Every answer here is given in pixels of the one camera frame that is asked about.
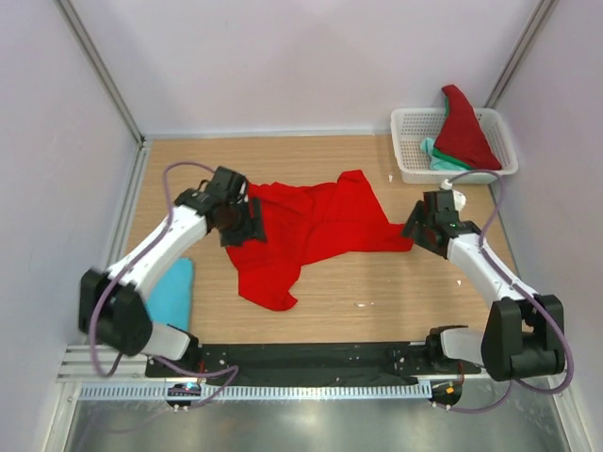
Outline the bright red t shirt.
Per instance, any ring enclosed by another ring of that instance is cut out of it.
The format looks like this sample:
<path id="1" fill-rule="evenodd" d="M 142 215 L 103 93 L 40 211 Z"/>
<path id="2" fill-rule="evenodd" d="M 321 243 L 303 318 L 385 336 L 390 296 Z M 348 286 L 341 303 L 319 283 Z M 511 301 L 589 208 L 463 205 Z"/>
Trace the bright red t shirt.
<path id="1" fill-rule="evenodd" d="M 238 294 L 272 311 L 298 302 L 290 289 L 302 267 L 347 252 L 407 252 L 414 242 L 388 220 L 359 170 L 314 186 L 250 185 L 261 204 L 267 240 L 227 248 L 237 272 Z"/>

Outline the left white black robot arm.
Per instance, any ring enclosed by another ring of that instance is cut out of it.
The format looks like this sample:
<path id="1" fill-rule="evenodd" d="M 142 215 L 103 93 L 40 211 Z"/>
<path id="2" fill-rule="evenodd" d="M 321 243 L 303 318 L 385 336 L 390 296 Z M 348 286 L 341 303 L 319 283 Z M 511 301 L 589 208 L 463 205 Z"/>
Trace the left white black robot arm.
<path id="1" fill-rule="evenodd" d="M 261 202 L 250 196 L 241 173 L 219 166 L 212 176 L 177 197 L 164 193 L 167 215 L 129 254 L 105 270 L 89 269 L 80 280 L 78 328 L 89 339 L 97 375 L 109 378 L 97 347 L 122 358 L 144 355 L 181 377 L 202 378 L 198 339 L 151 319 L 146 301 L 172 264 L 212 231 L 224 248 L 266 241 Z"/>

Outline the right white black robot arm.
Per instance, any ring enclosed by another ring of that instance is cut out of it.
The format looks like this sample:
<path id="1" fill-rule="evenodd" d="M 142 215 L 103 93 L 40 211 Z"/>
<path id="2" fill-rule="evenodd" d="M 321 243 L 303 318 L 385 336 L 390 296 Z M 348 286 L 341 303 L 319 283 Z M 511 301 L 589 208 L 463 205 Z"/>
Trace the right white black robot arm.
<path id="1" fill-rule="evenodd" d="M 454 189 L 425 192 L 401 233 L 459 268 L 489 308 L 483 331 L 466 326 L 433 329 L 434 344 L 424 350 L 426 365 L 445 373 L 463 360 L 484 368 L 496 381 L 560 374 L 566 368 L 562 302 L 513 274 L 481 229 L 461 220 L 464 201 Z"/>

